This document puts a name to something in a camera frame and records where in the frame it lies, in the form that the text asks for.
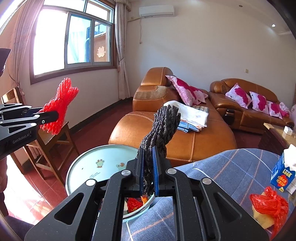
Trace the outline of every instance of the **checkered cloth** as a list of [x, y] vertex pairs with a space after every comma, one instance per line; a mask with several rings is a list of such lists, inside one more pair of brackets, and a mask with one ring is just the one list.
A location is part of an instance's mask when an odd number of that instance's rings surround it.
[[[202, 161], [177, 167], [188, 177], [200, 180], [210, 177], [247, 213], [253, 216], [250, 194], [261, 194], [271, 186], [271, 170], [279, 156], [259, 149], [228, 150]], [[289, 200], [289, 213], [295, 205], [288, 192], [277, 193]], [[173, 202], [171, 197], [156, 198], [157, 203], [144, 214], [122, 226], [122, 241], [175, 240]]]
[[192, 108], [197, 109], [197, 110], [201, 110], [201, 111], [206, 112], [206, 113], [209, 113], [209, 108], [205, 107], [205, 106], [200, 106], [200, 105], [194, 104], [192, 106]]

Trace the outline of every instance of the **red mesh net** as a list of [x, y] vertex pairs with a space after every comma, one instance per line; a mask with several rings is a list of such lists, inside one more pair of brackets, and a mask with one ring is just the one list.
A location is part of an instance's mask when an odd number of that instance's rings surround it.
[[55, 122], [41, 125], [40, 128], [42, 128], [43, 130], [47, 129], [47, 132], [48, 133], [51, 132], [53, 135], [59, 134], [59, 132], [63, 127], [68, 105], [76, 97], [78, 92], [79, 92], [79, 89], [77, 87], [71, 86], [71, 79], [65, 78], [57, 88], [56, 97], [51, 99], [49, 103], [45, 104], [43, 109], [39, 111], [39, 112], [48, 112], [48, 111], [55, 110], [59, 113], [59, 118]]
[[271, 187], [265, 188], [264, 192], [266, 196], [251, 194], [250, 199], [257, 212], [269, 214], [274, 218], [274, 229], [271, 234], [273, 239], [287, 220], [289, 206], [285, 198], [278, 195]]

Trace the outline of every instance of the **leather sofa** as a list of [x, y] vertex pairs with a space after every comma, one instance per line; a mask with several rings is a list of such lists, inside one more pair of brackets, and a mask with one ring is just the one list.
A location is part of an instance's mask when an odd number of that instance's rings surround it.
[[[142, 139], [151, 131], [154, 113], [170, 100], [181, 98], [166, 75], [173, 75], [169, 68], [152, 68], [143, 79], [133, 98], [133, 112], [124, 116], [114, 128], [109, 144], [123, 144], [139, 148]], [[173, 167], [199, 161], [225, 150], [236, 149], [231, 129], [223, 121], [209, 99], [207, 127], [197, 133], [177, 130], [167, 144], [167, 158]]]
[[214, 108], [221, 116], [224, 116], [227, 110], [234, 112], [234, 122], [232, 124], [229, 123], [232, 129], [263, 134], [266, 129], [263, 125], [264, 123], [283, 127], [294, 126], [293, 121], [288, 117], [283, 117], [283, 120], [281, 120], [263, 112], [255, 111], [250, 106], [248, 109], [245, 109], [231, 98], [225, 96], [236, 83], [249, 95], [249, 92], [252, 91], [263, 95], [268, 101], [279, 103], [277, 96], [272, 91], [246, 80], [232, 78], [211, 83], [208, 95]]

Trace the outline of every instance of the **wooden chair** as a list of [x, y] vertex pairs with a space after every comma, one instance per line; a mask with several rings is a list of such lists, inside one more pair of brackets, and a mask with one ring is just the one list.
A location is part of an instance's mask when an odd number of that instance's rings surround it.
[[[12, 99], [16, 99], [17, 103], [23, 104], [22, 95], [21, 95], [20, 89], [18, 87], [13, 88], [9, 92], [7, 92], [1, 99], [2, 99], [3, 104], [11, 101]], [[77, 152], [77, 154], [79, 155], [79, 151], [77, 149], [77, 146], [75, 145], [75, 143], [72, 140], [72, 137], [70, 135], [68, 123], [69, 122], [64, 122], [60, 133], [57, 135], [52, 135], [51, 133], [47, 133], [47, 131], [43, 131], [42, 129], [39, 129], [38, 134], [37, 134], [37, 139], [35, 141], [31, 142], [30, 144], [24, 146], [25, 152], [27, 153], [32, 165], [34, 166], [34, 168], [36, 169], [38, 174], [41, 176], [41, 178], [43, 180], [45, 179], [41, 169], [51, 171], [54, 173], [56, 178], [61, 182], [61, 184], [63, 186], [65, 186], [65, 182], [62, 179], [61, 174], [60, 174], [61, 168], [64, 166], [66, 160], [70, 157], [70, 155], [74, 149]], [[63, 134], [66, 135], [67, 140], [59, 140]], [[49, 153], [49, 151], [52, 148], [56, 148], [55, 144], [70, 145], [70, 150], [66, 154], [65, 158], [62, 160], [62, 163], [60, 164], [59, 167], [56, 167], [56, 165], [53, 163], [51, 154]], [[32, 152], [29, 149], [29, 146], [40, 149], [40, 151], [42, 153], [40, 155], [40, 157], [37, 157], [35, 159]], [[56, 152], [58, 154], [58, 157], [60, 159], [62, 159], [62, 157], [61, 157], [60, 153], [57, 151], [57, 149], [56, 149]], [[45, 160], [47, 161], [49, 166], [43, 165], [40, 163], [40, 160], [42, 159], [42, 157], [45, 158]]]

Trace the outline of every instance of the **red tile floor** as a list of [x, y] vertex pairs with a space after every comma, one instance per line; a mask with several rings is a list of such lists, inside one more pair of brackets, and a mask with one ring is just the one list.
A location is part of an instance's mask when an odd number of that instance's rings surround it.
[[[73, 134], [73, 139], [80, 153], [91, 148], [108, 144], [109, 137], [118, 121], [132, 111], [132, 101], [127, 100], [103, 113], [99, 118]], [[234, 131], [238, 148], [258, 148], [261, 135], [244, 131]], [[67, 150], [59, 149], [61, 155]], [[54, 150], [53, 159], [58, 163]], [[62, 169], [62, 177], [66, 179], [71, 163], [77, 158], [73, 152]], [[53, 173], [43, 170], [46, 180], [42, 180], [35, 169], [23, 176], [11, 158], [8, 158], [8, 187], [5, 190], [5, 203], [11, 216], [36, 224], [54, 207], [67, 197], [65, 187], [57, 181]]]

